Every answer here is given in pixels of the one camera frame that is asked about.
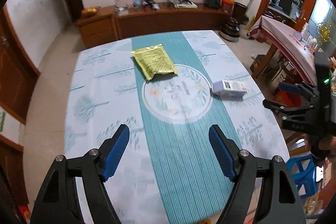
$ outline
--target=teal stripe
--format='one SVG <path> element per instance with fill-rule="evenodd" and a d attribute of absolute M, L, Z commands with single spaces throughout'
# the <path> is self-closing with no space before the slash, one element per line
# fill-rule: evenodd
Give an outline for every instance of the teal stripe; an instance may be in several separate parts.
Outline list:
<path fill-rule="evenodd" d="M 132 38 L 132 48 L 162 44 L 174 64 L 183 64 L 211 80 L 182 32 Z M 195 223 L 222 210 L 233 184 L 224 177 L 209 143 L 208 132 L 218 124 L 226 137 L 240 141 L 222 103 L 214 96 L 208 112 L 196 121 L 173 124 L 156 118 L 142 100 L 145 77 L 135 68 L 136 83 L 148 149 L 170 224 Z"/>

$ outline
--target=hand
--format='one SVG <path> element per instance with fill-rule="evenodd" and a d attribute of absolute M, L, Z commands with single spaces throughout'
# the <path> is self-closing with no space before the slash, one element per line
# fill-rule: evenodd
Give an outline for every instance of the hand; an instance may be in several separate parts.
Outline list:
<path fill-rule="evenodd" d="M 311 145 L 309 144 L 309 140 L 310 140 L 309 135 L 305 136 L 305 140 L 306 140 L 305 143 L 307 145 L 307 149 L 311 150 Z M 336 137 L 332 135 L 326 136 L 325 138 L 320 140 L 319 148 L 321 150 L 330 150 L 328 160 L 330 160 L 330 162 L 333 165 L 333 175 L 334 175 L 334 178 L 336 178 Z"/>

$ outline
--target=red basket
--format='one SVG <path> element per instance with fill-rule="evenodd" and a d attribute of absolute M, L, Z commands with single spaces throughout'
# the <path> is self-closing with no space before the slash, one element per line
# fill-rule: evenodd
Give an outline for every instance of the red basket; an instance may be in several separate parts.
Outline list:
<path fill-rule="evenodd" d="M 234 2 L 231 2 L 229 0 L 222 0 L 223 12 L 227 15 L 232 15 L 234 5 Z"/>

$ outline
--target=table leg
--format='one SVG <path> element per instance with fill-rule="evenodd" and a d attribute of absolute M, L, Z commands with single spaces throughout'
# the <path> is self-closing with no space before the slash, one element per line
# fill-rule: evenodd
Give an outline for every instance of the table leg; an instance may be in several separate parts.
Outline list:
<path fill-rule="evenodd" d="M 260 64 L 257 67 L 257 69 L 253 72 L 253 74 L 252 74 L 252 78 L 253 79 L 258 78 L 258 76 L 263 72 L 263 70 L 266 68 L 266 66 L 268 65 L 268 63 L 271 61 L 271 59 L 274 56 L 274 54 L 277 52 L 277 49 L 278 48 L 274 44 L 271 45 L 271 47 L 269 48 L 266 56 L 260 62 Z"/>

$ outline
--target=door handle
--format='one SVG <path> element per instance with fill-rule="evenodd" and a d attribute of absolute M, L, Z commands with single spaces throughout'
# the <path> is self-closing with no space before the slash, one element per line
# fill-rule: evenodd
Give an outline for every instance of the door handle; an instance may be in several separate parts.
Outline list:
<path fill-rule="evenodd" d="M 7 41 L 7 38 L 6 38 L 6 37 L 4 37 L 4 36 L 1 36 L 1 40 L 2 40 L 2 45 L 6 46 L 6 47 L 8 47 L 8 46 L 9 46 L 9 43 L 8 43 L 8 41 Z"/>

